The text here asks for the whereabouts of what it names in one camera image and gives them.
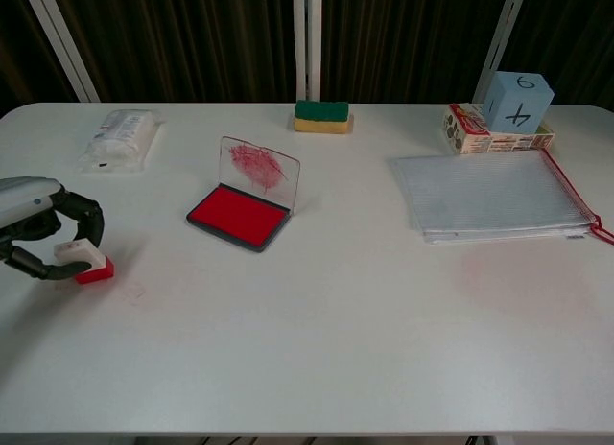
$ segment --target small printed box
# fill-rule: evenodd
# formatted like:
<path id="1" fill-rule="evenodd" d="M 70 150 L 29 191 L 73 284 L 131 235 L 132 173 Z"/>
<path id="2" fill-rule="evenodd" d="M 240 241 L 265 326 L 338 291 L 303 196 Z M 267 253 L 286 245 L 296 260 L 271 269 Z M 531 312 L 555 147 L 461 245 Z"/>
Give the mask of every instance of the small printed box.
<path id="1" fill-rule="evenodd" d="M 548 149 L 555 139 L 555 133 L 543 122 L 531 134 L 489 131 L 480 105 L 467 103 L 446 107 L 443 133 L 459 154 Z"/>
<path id="2" fill-rule="evenodd" d="M 488 129 L 535 133 L 554 96 L 541 74 L 497 71 L 484 98 Z"/>

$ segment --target sponge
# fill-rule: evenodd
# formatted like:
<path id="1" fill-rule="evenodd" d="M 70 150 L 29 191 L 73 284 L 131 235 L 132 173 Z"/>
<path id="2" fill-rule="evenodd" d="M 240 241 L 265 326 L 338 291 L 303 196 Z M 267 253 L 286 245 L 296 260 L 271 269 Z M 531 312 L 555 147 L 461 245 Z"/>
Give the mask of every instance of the sponge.
<path id="1" fill-rule="evenodd" d="M 295 130 L 312 133 L 347 133 L 349 105 L 345 102 L 299 100 L 295 107 Z"/>

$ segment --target red stain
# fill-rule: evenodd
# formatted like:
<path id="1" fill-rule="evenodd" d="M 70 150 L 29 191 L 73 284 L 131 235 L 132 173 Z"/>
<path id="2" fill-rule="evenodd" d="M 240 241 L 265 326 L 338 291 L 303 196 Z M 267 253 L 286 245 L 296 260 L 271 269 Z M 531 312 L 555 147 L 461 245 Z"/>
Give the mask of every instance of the red stain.
<path id="1" fill-rule="evenodd" d="M 235 168 L 265 191 L 277 186 L 281 178 L 286 178 L 279 162 L 267 150 L 238 145 L 230 148 L 230 154 Z"/>

